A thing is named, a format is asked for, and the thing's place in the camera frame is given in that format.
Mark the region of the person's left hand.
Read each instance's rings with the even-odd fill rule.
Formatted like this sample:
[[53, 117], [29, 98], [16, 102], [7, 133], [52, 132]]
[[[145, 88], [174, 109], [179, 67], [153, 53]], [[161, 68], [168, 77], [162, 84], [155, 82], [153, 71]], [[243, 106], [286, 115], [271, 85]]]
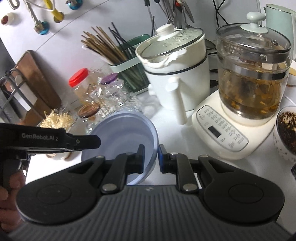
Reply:
[[1, 186], [1, 230], [9, 233], [22, 224], [21, 216], [16, 207], [16, 195], [25, 185], [25, 177], [22, 171], [11, 175], [9, 180], [11, 190]]

